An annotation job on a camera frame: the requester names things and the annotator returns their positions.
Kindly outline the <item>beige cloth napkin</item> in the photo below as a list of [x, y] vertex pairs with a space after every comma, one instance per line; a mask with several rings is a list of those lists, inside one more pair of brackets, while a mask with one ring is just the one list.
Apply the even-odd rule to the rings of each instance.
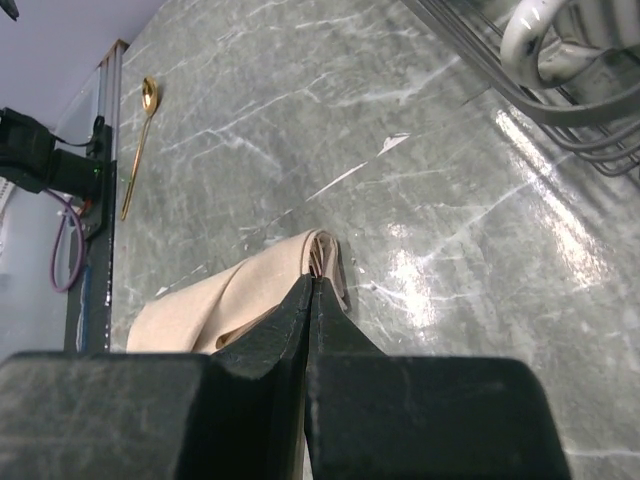
[[347, 309], [338, 241], [312, 229], [147, 303], [131, 326], [126, 351], [213, 354], [266, 318], [307, 274], [328, 279]]

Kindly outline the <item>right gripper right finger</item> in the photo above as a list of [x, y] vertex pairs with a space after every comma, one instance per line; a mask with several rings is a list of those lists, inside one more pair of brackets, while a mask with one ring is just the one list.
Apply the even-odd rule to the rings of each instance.
[[511, 358], [392, 356], [313, 283], [305, 433], [317, 479], [567, 479], [545, 391]]

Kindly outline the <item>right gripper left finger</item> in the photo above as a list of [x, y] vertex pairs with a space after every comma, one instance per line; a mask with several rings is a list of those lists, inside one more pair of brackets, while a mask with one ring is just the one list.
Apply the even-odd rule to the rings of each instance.
[[313, 281], [213, 354], [21, 352], [1, 366], [5, 479], [299, 479]]

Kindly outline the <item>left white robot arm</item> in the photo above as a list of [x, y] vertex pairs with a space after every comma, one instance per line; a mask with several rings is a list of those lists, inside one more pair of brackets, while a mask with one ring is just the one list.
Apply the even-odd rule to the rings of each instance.
[[62, 139], [32, 117], [1, 110], [1, 177], [31, 193], [54, 190], [81, 199], [101, 196], [111, 155], [112, 130], [98, 116], [85, 155], [58, 145]]

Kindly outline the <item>gold spoon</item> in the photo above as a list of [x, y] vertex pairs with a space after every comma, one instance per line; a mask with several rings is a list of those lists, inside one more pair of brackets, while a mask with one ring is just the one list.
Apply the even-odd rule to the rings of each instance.
[[130, 205], [133, 197], [140, 160], [144, 151], [144, 146], [145, 146], [146, 138], [148, 135], [149, 126], [159, 107], [159, 103], [160, 103], [160, 88], [158, 86], [158, 83], [152, 76], [146, 76], [142, 81], [142, 88], [141, 88], [141, 104], [145, 112], [146, 118], [144, 120], [142, 129], [141, 129], [139, 141], [138, 141], [135, 156], [134, 156], [131, 175], [129, 178], [129, 182], [127, 184], [127, 189], [126, 189], [124, 200], [123, 200], [121, 216], [120, 216], [122, 221], [124, 221], [127, 218], [130, 210]]

